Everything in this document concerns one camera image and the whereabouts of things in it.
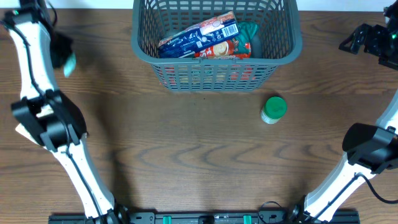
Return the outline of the Kleenex tissue multipack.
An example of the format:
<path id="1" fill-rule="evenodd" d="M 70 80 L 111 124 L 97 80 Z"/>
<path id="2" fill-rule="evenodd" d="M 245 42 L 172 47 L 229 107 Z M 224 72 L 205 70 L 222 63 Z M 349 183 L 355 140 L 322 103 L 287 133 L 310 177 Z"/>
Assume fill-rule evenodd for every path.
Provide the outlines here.
<path id="1" fill-rule="evenodd" d="M 233 11 L 194 24 L 159 41 L 160 58 L 184 58 L 240 34 Z"/>

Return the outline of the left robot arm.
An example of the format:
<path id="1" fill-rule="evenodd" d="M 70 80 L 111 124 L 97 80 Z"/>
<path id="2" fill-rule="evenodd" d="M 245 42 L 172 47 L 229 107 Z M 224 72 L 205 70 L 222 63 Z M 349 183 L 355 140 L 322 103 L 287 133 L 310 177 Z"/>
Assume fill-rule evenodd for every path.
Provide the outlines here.
<path id="1" fill-rule="evenodd" d="M 57 17 L 49 15 L 50 3 L 19 4 L 1 20 L 16 46 L 21 70 L 20 99 L 11 105 L 17 130 L 63 166 L 81 198 L 82 223 L 129 223 L 128 209 L 116 202 L 91 160 L 82 112 L 55 79 L 56 68 L 65 76 L 75 68 L 72 39 L 55 30 Z"/>

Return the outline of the green lidded jar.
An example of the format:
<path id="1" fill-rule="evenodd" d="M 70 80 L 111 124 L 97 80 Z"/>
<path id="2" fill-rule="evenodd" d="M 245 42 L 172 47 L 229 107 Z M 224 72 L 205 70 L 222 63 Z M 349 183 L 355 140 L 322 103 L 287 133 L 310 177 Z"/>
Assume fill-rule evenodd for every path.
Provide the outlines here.
<path id="1" fill-rule="evenodd" d="M 260 115 L 263 122 L 267 124 L 275 124 L 285 115 L 286 111 L 286 101 L 281 97 L 273 96 L 266 101 Z"/>

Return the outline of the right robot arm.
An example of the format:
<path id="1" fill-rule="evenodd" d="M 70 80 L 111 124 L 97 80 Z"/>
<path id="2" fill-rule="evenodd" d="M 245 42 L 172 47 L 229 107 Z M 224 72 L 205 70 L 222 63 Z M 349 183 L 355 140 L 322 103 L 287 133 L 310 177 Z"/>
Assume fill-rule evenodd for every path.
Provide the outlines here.
<path id="1" fill-rule="evenodd" d="M 380 65 L 397 69 L 397 3 L 384 8 L 384 26 L 362 24 L 339 45 L 357 54 L 378 57 Z M 342 142 L 343 155 L 327 178 L 305 195 L 289 215 L 289 223 L 330 223 L 341 204 L 363 183 L 397 168 L 397 97 L 376 124 L 353 124 Z"/>

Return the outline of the orange spaghetti packet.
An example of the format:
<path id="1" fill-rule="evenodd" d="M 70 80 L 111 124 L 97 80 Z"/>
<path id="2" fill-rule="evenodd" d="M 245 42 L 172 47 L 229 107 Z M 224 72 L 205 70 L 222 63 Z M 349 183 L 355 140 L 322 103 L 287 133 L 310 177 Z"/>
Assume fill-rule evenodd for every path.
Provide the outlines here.
<path id="1" fill-rule="evenodd" d="M 265 65 L 154 65 L 152 68 L 161 84 L 171 89 L 253 88 L 269 76 Z"/>

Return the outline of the light blue wipes packet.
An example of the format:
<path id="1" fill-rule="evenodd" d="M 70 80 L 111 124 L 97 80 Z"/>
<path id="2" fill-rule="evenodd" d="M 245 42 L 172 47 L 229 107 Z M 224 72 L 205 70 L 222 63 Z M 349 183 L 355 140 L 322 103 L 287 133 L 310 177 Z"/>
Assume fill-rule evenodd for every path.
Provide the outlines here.
<path id="1" fill-rule="evenodd" d="M 75 70 L 76 67 L 76 55 L 75 53 L 72 53 L 66 60 L 64 66 L 63 66 L 63 74 L 66 78 L 68 78 L 73 71 Z"/>

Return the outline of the green Nescafe coffee bag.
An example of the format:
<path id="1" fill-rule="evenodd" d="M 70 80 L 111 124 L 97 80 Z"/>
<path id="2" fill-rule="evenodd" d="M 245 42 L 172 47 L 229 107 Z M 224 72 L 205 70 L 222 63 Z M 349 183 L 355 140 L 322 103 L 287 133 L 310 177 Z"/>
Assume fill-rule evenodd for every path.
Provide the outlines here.
<path id="1" fill-rule="evenodd" d="M 244 59 L 251 57 L 251 41 L 259 26 L 254 22 L 239 22 L 239 35 L 194 54 L 195 58 Z"/>

